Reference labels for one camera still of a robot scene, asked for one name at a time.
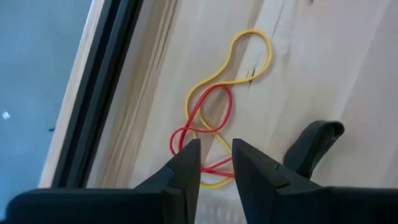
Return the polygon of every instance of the yellow rubber band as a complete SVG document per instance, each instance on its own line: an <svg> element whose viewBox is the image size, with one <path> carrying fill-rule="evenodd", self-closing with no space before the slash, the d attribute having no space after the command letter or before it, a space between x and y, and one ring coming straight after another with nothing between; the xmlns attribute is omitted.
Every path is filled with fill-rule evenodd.
<svg viewBox="0 0 398 224"><path fill-rule="evenodd" d="M263 31L261 30L257 30L257 29L248 29L245 31L240 32L231 42L231 44L229 45L229 51L228 51L228 55L227 58L223 64L223 66L221 66L221 68L214 74L212 74L212 76L210 76L209 78L200 81L199 83L197 83L192 89L191 91L188 93L186 99L185 99L185 116L187 117L187 119L189 118L189 101L190 98L192 97L192 94L194 91L197 90L197 88L199 88L200 86L212 81L214 78L216 78L219 74L221 74L221 72L224 71L224 69L226 68L226 66L228 65L229 61L231 60L231 56L232 56L232 51L233 51L233 46L235 44L235 42L241 38L244 35L248 35L248 34L256 34L259 35L261 38L263 38L266 42L267 45L267 50L268 50L268 58L266 60L266 64L265 66L259 70L258 72L256 72L253 76L251 77L247 77L247 78L242 78L240 80L232 80L232 81L222 81L222 82L218 82L218 83L214 83L213 85L220 85L220 84L224 84L224 85L234 85L234 84L240 84L240 83L246 83L246 82L250 82L251 80L257 78L258 76L260 76L262 73L264 73L270 66L271 62L272 62L272 58L274 57L274 53L272 51L272 43L271 40L266 36L265 33L263 33ZM198 114L199 114L199 119L200 122L202 123L202 125L204 125L204 127L207 130L211 130L213 129L203 118L203 115L200 111L200 109L198 110ZM224 146L224 148L226 149L226 151L231 154L232 150L231 148L228 146L227 142L224 140L223 137L221 137L220 134L218 134L217 132L213 133L215 135L215 137L220 141L220 143ZM193 138L196 139L197 138L197 134L196 132L193 131ZM225 178L224 180L215 183L215 184L209 184L209 183L205 183L205 182L200 182L200 186L207 188L207 189L218 189L221 188L227 184L229 184L231 181L233 180L233 178Z"/></svg>

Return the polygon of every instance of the blue floor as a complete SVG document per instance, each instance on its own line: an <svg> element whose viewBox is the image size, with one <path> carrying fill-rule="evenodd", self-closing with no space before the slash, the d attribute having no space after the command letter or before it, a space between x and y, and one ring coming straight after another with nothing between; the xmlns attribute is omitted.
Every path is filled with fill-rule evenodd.
<svg viewBox="0 0 398 224"><path fill-rule="evenodd" d="M0 219L39 183L90 4L0 0Z"/></svg>

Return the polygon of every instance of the wooden surface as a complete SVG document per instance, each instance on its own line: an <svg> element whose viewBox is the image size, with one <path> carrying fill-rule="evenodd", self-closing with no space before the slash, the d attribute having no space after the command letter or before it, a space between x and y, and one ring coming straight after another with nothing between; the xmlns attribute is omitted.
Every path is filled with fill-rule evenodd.
<svg viewBox="0 0 398 224"><path fill-rule="evenodd" d="M319 163L313 181L398 187L398 2L168 0L147 7L140 48L126 59L92 187L134 187L171 158L169 137L185 123L186 94L219 69L233 36L251 27L272 39L275 59L262 78L233 87L234 113L221 131L227 141L243 138L281 161L308 124L337 119L346 132ZM245 77L266 57L261 40L243 39L221 79ZM210 123L219 123L225 101L215 93L206 102ZM212 136L200 138L206 163L226 155ZM202 179L218 180L206 174ZM201 189L198 217L240 223L235 184Z"/></svg>
<svg viewBox="0 0 398 224"><path fill-rule="evenodd" d="M100 18L100 13L104 4L104 0L93 0L90 11L86 20L83 35L81 37L79 48L73 63L67 90L63 97L60 114L58 116L56 129L51 140L49 153L45 161L42 176L40 178L39 187L50 187L52 184L55 169L60 157L63 140L68 128L69 119L75 103L78 88L80 86L81 76L86 65L88 52L90 51L93 41L94 32Z"/></svg>

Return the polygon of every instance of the rubber band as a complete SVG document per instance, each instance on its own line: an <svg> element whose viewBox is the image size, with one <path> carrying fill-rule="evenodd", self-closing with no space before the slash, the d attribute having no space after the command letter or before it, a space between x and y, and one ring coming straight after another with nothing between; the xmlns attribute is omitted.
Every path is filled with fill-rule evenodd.
<svg viewBox="0 0 398 224"><path fill-rule="evenodd" d="M197 88L199 88L200 86L212 81L213 79L215 79L218 75L220 75L224 69L226 68L226 66L228 65L229 61L231 60L231 56L232 56L232 51L233 51L233 46L235 44L235 42L241 38L244 35L248 35L248 34L256 34L259 35L261 38L263 38L266 42L267 45L267 50L268 50L268 58L266 60L266 64L265 66L257 71L253 76L251 77L247 77L247 78L242 78L240 80L232 80L232 81L222 81L222 82L218 82L218 83L214 83L212 85L210 85L201 95L201 97L199 98L199 100L197 101L197 103L195 104L195 106L193 107L191 113L189 113L189 102L190 102L190 98L193 95L193 92L195 90L197 90ZM196 139L197 138L197 132L199 133L212 133L215 135L215 137L220 141L220 143L223 145L223 147L226 149L226 151L231 154L231 148L228 146L228 144L226 143L226 141L224 140L223 137L221 137L220 134L218 134L218 131L223 128L223 126L226 124L226 122L228 121L228 118L231 114L231 110L232 110L232 104L233 104L233 95L231 90L229 89L228 85L234 85L234 84L240 84L240 83L246 83L246 82L250 82L253 79L259 77L262 73L264 73L270 66L271 62L272 62L272 58L274 56L274 53L272 51L272 43L271 40L266 36L265 33L263 33L261 30L257 30L257 29L248 29L245 30L241 33L239 33L231 42L231 44L229 45L229 51L228 51L228 55L227 58L224 62L224 64L221 66L221 68L215 72L214 74L212 74L212 76L210 76L209 78L197 83L188 93L186 99L185 99L185 117L187 118L187 122L185 123L185 126L182 128L178 128L176 131L174 131L174 133L172 134L171 138L170 138L170 142L169 142L169 146L170 146L170 151L171 153L175 156L176 152L173 149L173 140L174 137L177 133L182 132L180 135L180 139L178 141L178 150L182 150L183 148L183 141L185 139L186 133L188 130L191 130L193 133L193 138ZM221 122L221 124L219 126L217 126L216 128L212 128L204 119L201 110L200 110L200 106L203 104L205 98L210 94L211 91L213 91L216 88L222 88L224 89L224 91L227 93L228 96L228 107L227 107L227 112L226 112L226 116L224 117L223 121ZM202 125L204 125L204 127L206 129L197 129L194 128L192 125L192 121L195 117L195 115L198 113L199 115L199 119ZM217 162L216 164L213 164L209 167L202 167L201 171L202 172L206 172L209 174L214 174L214 175L220 175L223 177L226 177L225 179L223 179L222 181L215 183L215 184L208 184L205 182L201 182L200 185L204 188L208 188L208 189L217 189L220 187L225 186L226 184L229 184L233 179L234 179L234 174L231 172L223 172L223 171L217 171L215 170L215 168L222 166L226 163L228 163L229 161L231 161L231 156L227 157L226 159L223 159L222 161Z"/></svg>

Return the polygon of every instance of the black rubber piece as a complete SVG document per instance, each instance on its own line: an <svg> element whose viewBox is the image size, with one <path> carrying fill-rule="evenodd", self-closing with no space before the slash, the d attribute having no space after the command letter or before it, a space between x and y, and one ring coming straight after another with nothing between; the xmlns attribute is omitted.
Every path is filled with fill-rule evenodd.
<svg viewBox="0 0 398 224"><path fill-rule="evenodd" d="M315 121L308 125L286 152L284 165L310 179L321 158L344 133L338 121Z"/></svg>

